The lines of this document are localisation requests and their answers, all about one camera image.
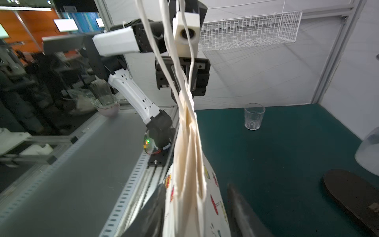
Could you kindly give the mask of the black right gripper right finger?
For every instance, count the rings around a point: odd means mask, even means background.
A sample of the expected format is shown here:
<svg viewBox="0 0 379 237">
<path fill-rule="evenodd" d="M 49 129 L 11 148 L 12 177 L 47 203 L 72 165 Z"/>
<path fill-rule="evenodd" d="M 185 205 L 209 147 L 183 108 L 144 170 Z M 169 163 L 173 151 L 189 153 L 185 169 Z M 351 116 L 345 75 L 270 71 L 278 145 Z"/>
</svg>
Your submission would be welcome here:
<svg viewBox="0 0 379 237">
<path fill-rule="evenodd" d="M 235 185 L 229 183 L 228 217 L 232 237 L 273 237 Z"/>
</svg>

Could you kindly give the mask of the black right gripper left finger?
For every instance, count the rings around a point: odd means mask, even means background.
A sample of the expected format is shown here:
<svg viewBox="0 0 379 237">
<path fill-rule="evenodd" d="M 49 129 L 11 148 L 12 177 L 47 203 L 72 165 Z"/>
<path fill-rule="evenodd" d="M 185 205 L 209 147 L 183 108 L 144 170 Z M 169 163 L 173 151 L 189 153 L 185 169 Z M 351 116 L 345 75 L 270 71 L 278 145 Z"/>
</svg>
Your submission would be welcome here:
<svg viewBox="0 0 379 237">
<path fill-rule="evenodd" d="M 166 188 L 164 184 L 157 186 L 146 205 L 122 237 L 162 237 L 164 226 Z"/>
</svg>

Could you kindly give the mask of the white printed paper bag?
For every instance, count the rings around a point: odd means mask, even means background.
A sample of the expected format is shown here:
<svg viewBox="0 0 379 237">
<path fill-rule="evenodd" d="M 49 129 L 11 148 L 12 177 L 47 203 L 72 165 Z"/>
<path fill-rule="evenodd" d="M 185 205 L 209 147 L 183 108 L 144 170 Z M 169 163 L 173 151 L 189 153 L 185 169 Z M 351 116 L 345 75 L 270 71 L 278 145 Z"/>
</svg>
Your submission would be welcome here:
<svg viewBox="0 0 379 237">
<path fill-rule="evenodd" d="M 179 107 L 179 128 L 173 163 L 164 183 L 166 195 L 163 237 L 229 237 L 231 230 L 226 208 L 217 176 L 202 150 L 197 115 L 190 91 L 194 61 L 190 63 L 189 71 L 185 72 L 173 36 L 174 17 L 170 16 L 168 2 L 160 1 L 164 41 L 174 66 L 174 73 L 169 73 L 153 40 L 143 3 L 137 1 L 136 6 L 150 45 Z M 176 14 L 178 11 L 184 13 L 185 6 L 184 1 L 179 1 Z"/>
</svg>

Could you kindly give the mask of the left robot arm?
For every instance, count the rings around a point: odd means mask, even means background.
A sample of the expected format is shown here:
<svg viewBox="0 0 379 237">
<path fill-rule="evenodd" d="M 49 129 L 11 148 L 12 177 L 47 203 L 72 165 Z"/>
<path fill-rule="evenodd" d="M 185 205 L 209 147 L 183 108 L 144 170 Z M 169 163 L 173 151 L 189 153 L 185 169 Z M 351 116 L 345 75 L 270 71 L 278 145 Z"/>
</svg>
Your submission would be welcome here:
<svg viewBox="0 0 379 237">
<path fill-rule="evenodd" d="M 197 20 L 201 29 L 208 7 L 200 1 L 184 1 L 185 17 L 187 21 L 190 42 L 195 43 L 200 36 L 200 31 L 195 30 Z M 148 19 L 154 42 L 157 44 L 161 55 L 168 52 L 164 41 L 164 25 L 162 21 Z M 146 29 L 142 20 L 135 19 L 123 25 L 113 26 L 111 31 L 86 37 L 84 45 L 90 66 L 95 75 L 105 80 L 109 85 L 120 92 L 133 106 L 144 121 L 149 138 L 144 142 L 144 148 L 155 143 L 156 150 L 165 150 L 173 138 L 171 117 L 166 111 L 160 109 L 133 81 L 129 67 L 123 54 L 154 52 L 150 46 Z M 195 58 L 192 73 L 190 91 L 192 97 L 204 96 L 209 82 L 210 71 L 209 59 Z M 155 60 L 156 80 L 158 90 L 163 86 L 169 87 L 166 76 Z"/>
</svg>

